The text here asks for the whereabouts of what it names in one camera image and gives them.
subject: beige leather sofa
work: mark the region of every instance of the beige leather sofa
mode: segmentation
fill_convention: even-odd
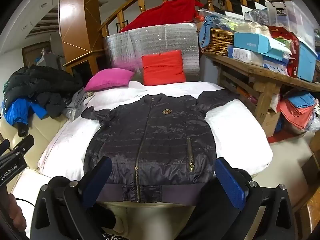
[[[64,123],[67,121],[66,117],[61,115],[58,118],[47,117],[45,119],[39,119],[36,114],[33,114],[29,119],[29,134],[34,137],[35,144],[25,154],[25,161],[30,169],[37,170],[37,163],[57,132],[62,128]],[[4,139],[10,141],[10,147],[16,146],[22,138],[18,136],[18,130],[7,123],[5,118],[2,116],[0,119],[0,133]],[[7,185],[8,192],[11,192],[19,176]]]

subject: gold logo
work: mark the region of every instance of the gold logo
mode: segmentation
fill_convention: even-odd
[[[170,114],[172,111],[170,109],[164,109],[162,114]]]

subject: human hand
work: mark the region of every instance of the human hand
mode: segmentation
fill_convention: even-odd
[[[9,197],[9,217],[13,220],[13,225],[19,230],[24,231],[27,227],[26,219],[22,214],[21,208],[17,204],[17,200],[12,194],[8,194]]]

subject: light blue box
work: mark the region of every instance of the light blue box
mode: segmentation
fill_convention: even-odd
[[[299,38],[299,64],[297,77],[312,82],[316,68],[317,54],[304,40]]]
[[[233,45],[282,61],[284,52],[274,48],[267,36],[258,33],[235,33]]]

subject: red pillow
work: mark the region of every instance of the red pillow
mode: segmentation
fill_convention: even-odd
[[[142,56],[143,84],[146,86],[185,82],[181,50]]]

